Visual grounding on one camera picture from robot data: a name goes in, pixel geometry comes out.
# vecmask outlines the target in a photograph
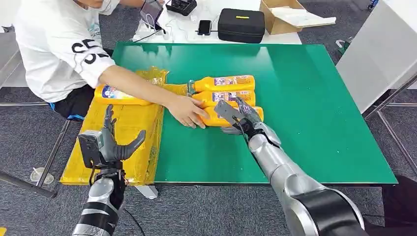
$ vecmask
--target bottle label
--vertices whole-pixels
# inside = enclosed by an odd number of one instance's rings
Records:
[[[240,97],[244,101],[250,100],[249,91],[238,91],[238,92],[213,92],[213,102],[218,102],[220,100],[233,101],[233,98]]]
[[[101,96],[104,98],[114,99],[125,99],[133,97],[108,85],[104,86],[103,91],[101,92]]]
[[[214,85],[242,85],[248,83],[250,83],[248,75],[214,78]]]

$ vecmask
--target plastic cup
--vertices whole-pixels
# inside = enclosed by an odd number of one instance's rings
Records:
[[[45,168],[43,167],[36,168],[36,169],[34,168],[32,174],[30,175],[30,180],[33,182],[38,182],[44,170]],[[48,173],[46,175],[44,184],[51,184],[53,181],[54,181],[54,176]]]

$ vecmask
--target robotic arm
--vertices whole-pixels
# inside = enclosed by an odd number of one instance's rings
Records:
[[[367,236],[356,205],[343,193],[327,188],[308,176],[281,148],[276,133],[264,124],[256,111],[240,98],[239,110],[221,100],[215,111],[231,125],[223,131],[243,134],[248,147],[285,212],[294,236]],[[145,140],[142,130],[132,143],[120,146],[114,138],[112,105],[107,108],[101,131],[85,131],[78,136],[87,168],[99,169],[83,207],[73,236],[111,236],[124,205],[122,160],[128,159]]]
[[[130,144],[118,145],[115,140],[112,120],[113,106],[108,106],[101,131],[87,130],[78,135],[84,165],[92,169],[90,190],[80,220],[72,232],[73,236],[111,236],[124,207],[124,191],[128,185],[124,178],[122,160],[127,160],[145,140],[145,131]],[[94,170],[100,170],[91,178]]]
[[[223,129],[225,133],[245,137],[282,204],[291,234],[367,236],[356,205],[343,193],[308,176],[284,152],[276,133],[261,122],[256,111],[240,98],[236,102],[240,112],[223,100],[214,110],[232,125]]]

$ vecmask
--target green mat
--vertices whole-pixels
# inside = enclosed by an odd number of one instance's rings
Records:
[[[317,181],[396,183],[322,45],[118,43],[116,63],[155,65],[167,82],[250,74],[256,105],[287,154]],[[165,113],[155,182],[266,183],[243,137],[182,126]]]

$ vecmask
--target white t-shirt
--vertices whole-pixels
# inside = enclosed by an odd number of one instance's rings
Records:
[[[98,14],[109,15],[119,0],[100,9],[73,0],[23,0],[15,19],[16,40],[29,88],[47,102],[58,102],[98,78],[115,62],[102,49]]]

